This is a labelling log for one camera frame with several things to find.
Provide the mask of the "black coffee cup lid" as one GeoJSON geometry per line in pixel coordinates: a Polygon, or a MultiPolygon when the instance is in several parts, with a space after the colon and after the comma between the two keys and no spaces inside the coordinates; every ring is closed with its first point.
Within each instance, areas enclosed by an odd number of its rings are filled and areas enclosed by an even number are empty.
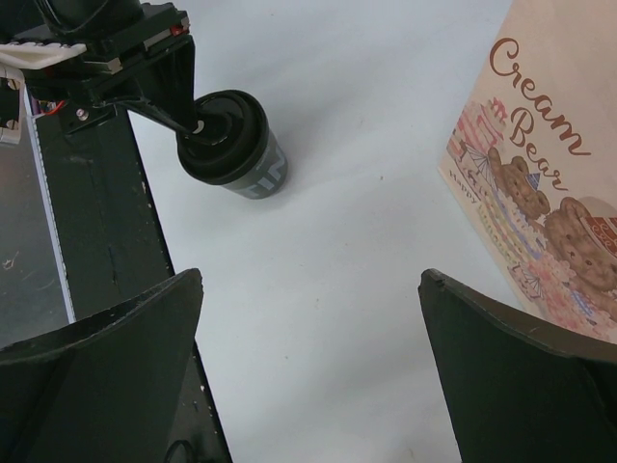
{"type": "Polygon", "coordinates": [[[254,169],[266,151],[269,123],[250,94],[226,90],[195,101],[198,130],[177,134],[178,159],[191,177],[228,185],[254,169]]]}

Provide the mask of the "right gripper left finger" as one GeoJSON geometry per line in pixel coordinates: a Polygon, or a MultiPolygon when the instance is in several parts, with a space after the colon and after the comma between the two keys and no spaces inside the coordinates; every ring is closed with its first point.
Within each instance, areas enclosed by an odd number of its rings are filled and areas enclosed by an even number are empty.
{"type": "Polygon", "coordinates": [[[163,461],[201,303],[189,269],[2,348],[2,461],[163,461]]]}

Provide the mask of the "paper takeout bag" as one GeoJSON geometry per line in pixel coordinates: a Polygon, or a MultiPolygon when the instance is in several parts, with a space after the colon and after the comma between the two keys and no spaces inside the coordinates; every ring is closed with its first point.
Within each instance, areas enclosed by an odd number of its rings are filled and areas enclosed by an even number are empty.
{"type": "Polygon", "coordinates": [[[525,312],[615,342],[614,2],[514,2],[439,170],[525,312]]]}

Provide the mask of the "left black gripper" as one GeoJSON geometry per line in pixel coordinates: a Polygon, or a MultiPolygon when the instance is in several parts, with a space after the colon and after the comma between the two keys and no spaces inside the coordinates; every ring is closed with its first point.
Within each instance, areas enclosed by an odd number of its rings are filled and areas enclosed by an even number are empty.
{"type": "Polygon", "coordinates": [[[181,135],[198,126],[196,47],[188,14],[172,3],[39,1],[40,26],[18,42],[82,45],[74,58],[26,70],[34,96],[86,109],[119,105],[181,135]]]}

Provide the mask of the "dark translucent coffee cup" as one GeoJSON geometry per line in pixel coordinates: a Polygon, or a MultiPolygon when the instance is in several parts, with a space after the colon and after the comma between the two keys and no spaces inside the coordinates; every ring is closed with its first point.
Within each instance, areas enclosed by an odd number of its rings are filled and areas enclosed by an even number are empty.
{"type": "Polygon", "coordinates": [[[225,188],[250,200],[266,199],[284,185],[288,161],[272,131],[256,164],[241,178],[228,183],[225,188]]]}

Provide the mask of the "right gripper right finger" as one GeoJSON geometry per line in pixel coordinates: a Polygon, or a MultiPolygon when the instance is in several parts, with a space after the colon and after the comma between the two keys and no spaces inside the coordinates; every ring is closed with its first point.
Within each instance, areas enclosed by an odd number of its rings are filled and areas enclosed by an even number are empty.
{"type": "Polygon", "coordinates": [[[615,344],[436,269],[418,294],[462,461],[615,461],[615,344]]]}

